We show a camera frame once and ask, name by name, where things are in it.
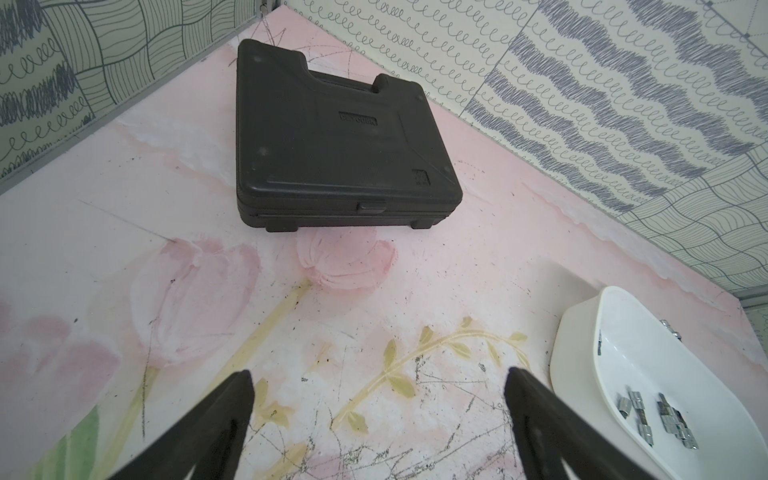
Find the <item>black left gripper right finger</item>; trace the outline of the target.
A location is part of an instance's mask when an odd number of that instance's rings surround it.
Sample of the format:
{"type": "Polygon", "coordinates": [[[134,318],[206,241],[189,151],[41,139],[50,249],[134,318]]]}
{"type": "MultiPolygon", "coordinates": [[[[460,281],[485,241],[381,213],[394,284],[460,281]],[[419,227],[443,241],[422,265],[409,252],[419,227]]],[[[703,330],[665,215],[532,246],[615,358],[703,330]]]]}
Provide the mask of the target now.
{"type": "Polygon", "coordinates": [[[504,398],[528,479],[650,479],[529,371],[508,370],[504,398]]]}

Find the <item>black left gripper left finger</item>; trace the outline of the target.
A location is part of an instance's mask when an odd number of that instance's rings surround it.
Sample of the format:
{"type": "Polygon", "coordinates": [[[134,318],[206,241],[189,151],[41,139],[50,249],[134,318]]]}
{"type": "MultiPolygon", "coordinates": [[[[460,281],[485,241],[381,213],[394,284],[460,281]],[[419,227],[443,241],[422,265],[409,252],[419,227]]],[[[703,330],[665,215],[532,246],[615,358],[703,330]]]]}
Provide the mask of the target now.
{"type": "Polygon", "coordinates": [[[114,479],[232,479],[255,402],[251,373],[229,375],[114,479]]]}

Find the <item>silver bit pile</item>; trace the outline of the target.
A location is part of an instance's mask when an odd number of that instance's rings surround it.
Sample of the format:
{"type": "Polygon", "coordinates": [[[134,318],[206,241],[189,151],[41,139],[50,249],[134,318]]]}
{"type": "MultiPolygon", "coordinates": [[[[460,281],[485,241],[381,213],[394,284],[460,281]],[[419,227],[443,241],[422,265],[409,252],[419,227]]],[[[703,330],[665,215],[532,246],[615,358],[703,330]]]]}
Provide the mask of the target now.
{"type": "Polygon", "coordinates": [[[617,395],[616,405],[617,405],[617,410],[620,413],[620,415],[624,419],[627,419],[629,417],[630,413],[632,412],[632,409],[633,409],[633,404],[632,404],[631,399],[628,396],[626,396],[626,395],[618,394],[617,395]]]}

